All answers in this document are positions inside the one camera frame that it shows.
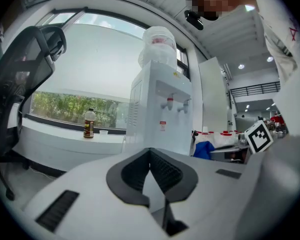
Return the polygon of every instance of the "window frame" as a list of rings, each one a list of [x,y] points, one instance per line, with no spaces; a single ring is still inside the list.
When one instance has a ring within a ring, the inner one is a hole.
[[[87,7],[84,8],[74,8],[74,9],[61,9],[61,10],[52,10],[49,12],[47,15],[45,15],[37,24],[36,26],[42,26],[43,24],[48,25],[55,17],[57,17],[59,14],[64,14],[64,13],[74,13],[68,20],[66,20],[63,23],[56,23],[53,24],[55,26],[58,26],[62,28],[63,31],[65,31],[67,28],[69,28],[72,24],[74,24],[77,20],[79,20],[83,15],[85,14],[98,14],[98,15],[104,15],[104,16],[109,16],[113,18],[117,18],[119,20],[123,20],[126,22],[129,22],[131,24],[137,25],[145,30],[150,28],[151,26],[144,24],[141,21],[138,21],[136,19],[130,18],[128,16],[124,16],[119,13],[115,12],[110,12],[110,11],[105,11],[105,10],[98,10],[98,9],[89,9]],[[177,65],[183,69],[183,75],[186,76],[190,80],[190,71],[189,71],[189,60],[188,60],[188,54],[187,50],[182,48],[180,45],[176,44],[177,49],[181,52],[181,57],[183,58],[183,55],[186,56],[186,60],[188,65],[183,63],[181,60],[177,59]],[[68,130],[74,130],[74,131],[83,131],[84,126],[81,124],[76,124],[76,123],[70,123],[70,122],[65,122],[61,120],[55,120],[55,119],[50,119],[42,116],[37,116],[34,114],[31,114],[31,107],[33,104],[33,97],[34,95],[31,95],[29,99],[25,102],[22,110],[22,116],[24,118],[28,118],[30,120],[33,120],[38,123],[54,126],[54,127],[59,127],[63,129],[68,129]],[[126,135],[127,130],[126,129],[119,129],[119,128],[106,128],[106,127],[94,127],[93,132],[98,134],[100,130],[107,130],[108,134],[112,135]]]

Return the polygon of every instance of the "window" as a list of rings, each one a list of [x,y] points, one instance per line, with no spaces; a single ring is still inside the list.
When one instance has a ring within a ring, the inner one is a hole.
[[[74,15],[60,13],[44,24],[62,24]],[[96,127],[126,129],[131,84],[141,71],[138,58],[145,30],[116,17],[85,13],[66,29],[67,52],[32,96],[30,113],[83,125],[85,113],[93,108]],[[187,56],[179,48],[176,56],[177,71],[184,74]]]

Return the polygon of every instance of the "green trees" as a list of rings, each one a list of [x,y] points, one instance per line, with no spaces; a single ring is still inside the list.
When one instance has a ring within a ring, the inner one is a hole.
[[[117,115],[127,114],[128,106],[120,102],[70,94],[37,91],[32,100],[31,113],[40,117],[84,124],[85,113],[93,108],[96,114],[95,126],[116,128]]]

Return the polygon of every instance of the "office chair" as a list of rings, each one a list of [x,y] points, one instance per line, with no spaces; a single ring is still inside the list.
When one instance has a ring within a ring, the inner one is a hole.
[[[9,153],[20,138],[23,106],[53,74],[54,61],[67,49],[61,28],[48,26],[43,32],[36,26],[27,27],[13,40],[0,60],[0,163],[22,163],[26,170],[29,161]],[[55,37],[50,45],[47,44],[47,33]],[[0,180],[6,188],[6,197],[13,201],[15,194],[1,171]]]

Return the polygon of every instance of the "railing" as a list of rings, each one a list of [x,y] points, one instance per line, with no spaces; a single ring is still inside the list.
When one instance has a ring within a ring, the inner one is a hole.
[[[280,91],[280,82],[269,82],[263,84],[256,84],[251,86],[246,86],[242,88],[235,88],[231,90],[233,97],[249,96],[256,94],[268,94],[276,93]]]

